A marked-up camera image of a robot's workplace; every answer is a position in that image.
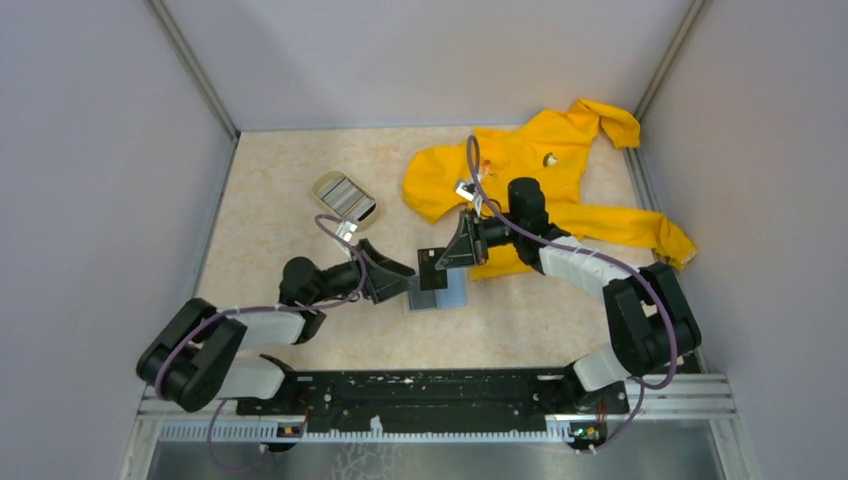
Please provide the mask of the beige oval card tray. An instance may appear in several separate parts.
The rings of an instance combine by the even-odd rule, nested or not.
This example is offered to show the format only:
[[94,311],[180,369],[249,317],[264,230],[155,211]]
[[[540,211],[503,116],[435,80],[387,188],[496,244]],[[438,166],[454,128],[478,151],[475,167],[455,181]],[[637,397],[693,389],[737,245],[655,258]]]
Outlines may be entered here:
[[361,182],[339,170],[329,170],[317,178],[311,193],[328,212],[361,230],[373,225],[380,214],[377,198]]

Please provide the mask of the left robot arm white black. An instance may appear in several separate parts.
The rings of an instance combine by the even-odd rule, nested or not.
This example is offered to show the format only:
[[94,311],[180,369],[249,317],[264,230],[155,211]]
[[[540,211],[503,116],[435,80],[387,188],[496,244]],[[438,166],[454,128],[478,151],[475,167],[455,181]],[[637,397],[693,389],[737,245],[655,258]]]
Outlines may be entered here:
[[359,241],[349,260],[322,269],[298,256],[284,266],[278,302],[227,310],[188,300],[141,354],[136,375],[161,400],[192,413],[214,400],[257,399],[277,414],[292,411],[300,388],[292,368],[239,353],[312,340],[327,310],[354,300],[380,304],[412,289],[413,268]]

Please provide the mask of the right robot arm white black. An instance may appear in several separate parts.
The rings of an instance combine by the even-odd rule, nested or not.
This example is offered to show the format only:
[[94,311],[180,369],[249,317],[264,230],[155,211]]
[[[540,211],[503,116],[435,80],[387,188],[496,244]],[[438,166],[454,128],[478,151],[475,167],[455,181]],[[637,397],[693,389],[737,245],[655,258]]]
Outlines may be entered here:
[[550,221],[538,181],[511,181],[507,213],[490,217],[482,214],[486,200],[476,184],[459,181],[456,192],[472,205],[436,256],[436,270],[483,266],[492,249],[510,246],[523,264],[603,305],[609,342],[566,369],[563,398],[572,410],[588,412],[603,388],[660,367],[673,377],[678,358],[700,345],[700,329],[671,267],[662,262],[636,267],[583,244]]

